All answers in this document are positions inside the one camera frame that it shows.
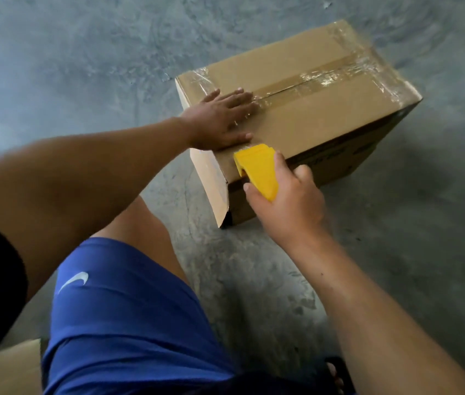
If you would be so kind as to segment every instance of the person's right arm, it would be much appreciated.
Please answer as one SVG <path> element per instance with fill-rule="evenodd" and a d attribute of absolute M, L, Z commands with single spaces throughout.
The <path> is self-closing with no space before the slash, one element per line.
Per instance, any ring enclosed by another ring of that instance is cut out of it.
<path fill-rule="evenodd" d="M 251 184 L 247 199 L 269 236 L 312 285 L 334 324 L 360 395 L 465 394 L 465 371 L 323 227 L 324 197 L 303 165 L 275 155 L 279 185 L 270 203 Z"/>

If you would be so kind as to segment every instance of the logo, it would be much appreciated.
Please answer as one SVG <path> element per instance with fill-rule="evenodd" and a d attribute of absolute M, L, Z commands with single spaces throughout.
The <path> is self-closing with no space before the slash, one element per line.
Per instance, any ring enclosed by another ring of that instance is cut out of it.
<path fill-rule="evenodd" d="M 62 291 L 62 289 L 64 287 L 66 287 L 68 284 L 70 283 L 73 283 L 74 281 L 77 281 L 77 280 L 82 280 L 83 283 L 82 285 L 85 285 L 86 284 L 86 281 L 88 281 L 88 273 L 87 272 L 80 272 L 80 273 L 77 273 L 75 276 L 73 276 L 71 279 L 69 279 L 68 281 L 66 281 L 61 289 L 58 291 L 58 293 L 60 293 Z"/>

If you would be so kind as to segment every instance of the yellow tool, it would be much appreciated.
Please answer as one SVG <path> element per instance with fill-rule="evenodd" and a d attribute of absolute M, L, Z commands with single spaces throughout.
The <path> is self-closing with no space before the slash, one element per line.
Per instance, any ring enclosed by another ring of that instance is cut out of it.
<path fill-rule="evenodd" d="M 234 162 L 241 177 L 246 174 L 262 195 L 272 201 L 278 192 L 275 176 L 275 150 L 266 144 L 234 153 Z"/>

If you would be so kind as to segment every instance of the gray floor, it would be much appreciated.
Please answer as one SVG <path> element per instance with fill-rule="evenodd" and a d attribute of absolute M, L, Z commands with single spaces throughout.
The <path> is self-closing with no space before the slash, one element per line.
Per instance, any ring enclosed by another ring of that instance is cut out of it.
<path fill-rule="evenodd" d="M 323 188 L 335 233 L 465 366 L 465 0 L 0 0 L 0 152 L 178 114 L 177 74 L 337 18 L 425 100 Z M 260 225 L 216 228 L 187 154 L 144 197 L 245 365 L 284 373 L 337 349 L 318 298 Z M 6 344 L 46 334 L 52 283 Z"/>

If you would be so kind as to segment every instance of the person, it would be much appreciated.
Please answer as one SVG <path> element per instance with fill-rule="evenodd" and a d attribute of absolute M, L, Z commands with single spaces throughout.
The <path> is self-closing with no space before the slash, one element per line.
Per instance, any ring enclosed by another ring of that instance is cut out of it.
<path fill-rule="evenodd" d="M 235 122 L 255 111 L 252 93 L 216 90 L 161 123 L 44 139 L 0 156 L 0 341 L 62 263 L 43 360 L 47 394 L 313 393 L 236 369 L 169 233 L 139 197 L 189 147 L 248 142 Z M 247 199 L 320 297 L 356 391 L 465 394 L 465 371 L 324 228 L 309 168 L 290 171 L 276 153 L 275 171 L 276 199 L 246 184 Z"/>

